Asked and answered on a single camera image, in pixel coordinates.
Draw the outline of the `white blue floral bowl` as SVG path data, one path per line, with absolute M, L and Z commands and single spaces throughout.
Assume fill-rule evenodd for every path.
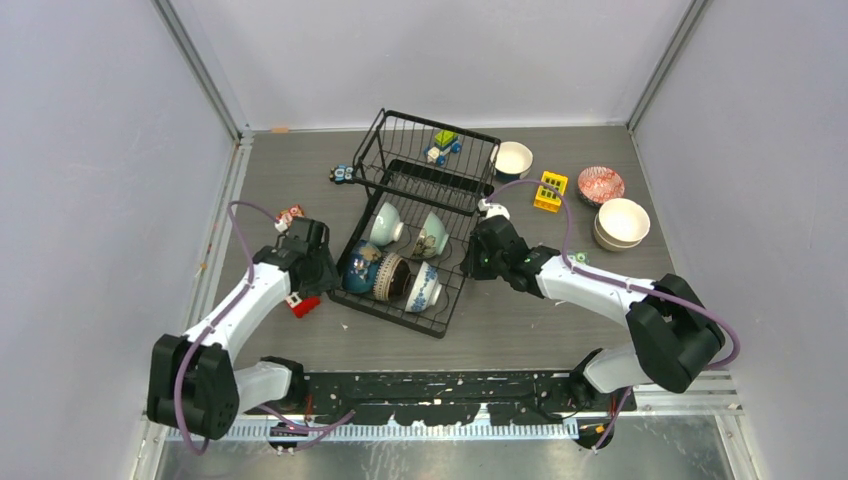
M 438 269 L 426 261 L 422 262 L 411 287 L 404 311 L 421 313 L 427 310 L 438 302 L 441 291 L 442 283 L 438 276 Z

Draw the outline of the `teal bowl white inside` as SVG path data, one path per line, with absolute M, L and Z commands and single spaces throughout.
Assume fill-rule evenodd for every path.
M 524 179 L 533 165 L 532 151 L 515 141 L 502 142 L 492 157 L 495 179 L 502 183 Z

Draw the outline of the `black wire dish rack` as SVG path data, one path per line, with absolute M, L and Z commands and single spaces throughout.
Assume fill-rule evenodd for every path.
M 427 163 L 424 151 L 440 130 L 459 134 L 462 148 L 443 166 Z M 441 255 L 428 263 L 438 269 L 442 291 L 438 302 L 421 313 L 404 311 L 405 300 L 377 301 L 372 293 L 354 294 L 339 288 L 330 293 L 334 302 L 405 328 L 441 339 L 445 336 L 465 283 L 460 263 L 468 238 L 478 224 L 478 202 L 494 190 L 492 157 L 499 138 L 391 109 L 381 109 L 360 143 L 353 161 L 352 183 L 364 187 L 367 202 L 357 214 L 357 224 L 339 256 L 344 267 L 360 240 L 366 240 L 384 202 L 392 203 L 405 223 L 397 242 L 385 252 L 402 256 L 411 269 L 421 263 L 411 258 L 413 246 L 429 212 L 442 220 L 449 240 Z

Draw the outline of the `red white patterned bowl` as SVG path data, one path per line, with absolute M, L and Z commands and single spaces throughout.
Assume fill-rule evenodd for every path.
M 578 196 L 587 205 L 600 207 L 605 202 L 622 198 L 626 191 L 623 178 L 606 166 L 591 166 L 577 178 Z

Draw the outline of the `beige bowl with flower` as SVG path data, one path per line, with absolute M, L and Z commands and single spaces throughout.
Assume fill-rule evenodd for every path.
M 609 236 L 622 241 L 643 240 L 651 229 L 651 220 L 647 211 L 638 203 L 626 198 L 616 198 L 605 202 L 600 207 L 596 219 Z

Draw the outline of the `beige bowl with brown markings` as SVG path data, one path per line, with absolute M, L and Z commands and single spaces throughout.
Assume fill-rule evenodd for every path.
M 598 219 L 594 220 L 593 238 L 603 249 L 611 252 L 630 250 L 642 243 L 642 239 L 636 241 L 622 241 L 614 239 L 604 231 Z

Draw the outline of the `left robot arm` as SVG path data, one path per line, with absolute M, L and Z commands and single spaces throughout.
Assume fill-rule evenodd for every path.
M 242 280 L 185 333 L 162 335 L 154 344 L 147 418 L 209 440 L 222 438 L 236 417 L 261 406 L 284 414 L 307 400 L 303 366 L 265 356 L 236 369 L 242 347 L 279 305 L 302 318 L 323 294 L 340 284 L 324 223 L 297 217 L 276 244 L 260 249 Z

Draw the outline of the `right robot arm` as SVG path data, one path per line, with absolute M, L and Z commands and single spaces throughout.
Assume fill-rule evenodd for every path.
M 475 280 L 501 278 L 517 292 L 579 306 L 627 330 L 628 343 L 599 349 L 576 367 L 570 392 L 584 410 L 635 385 L 683 393 L 727 341 L 683 278 L 638 279 L 573 262 L 554 248 L 529 246 L 504 216 L 472 230 L 461 269 Z

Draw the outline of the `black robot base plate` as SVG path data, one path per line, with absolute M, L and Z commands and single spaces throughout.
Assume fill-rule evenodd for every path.
M 554 370 L 439 372 L 311 372 L 293 398 L 270 402 L 276 412 L 329 424 L 348 412 L 354 425 L 468 425 L 487 413 L 494 426 L 552 425 L 576 414 L 607 418 L 631 412 L 622 390 L 592 393 Z

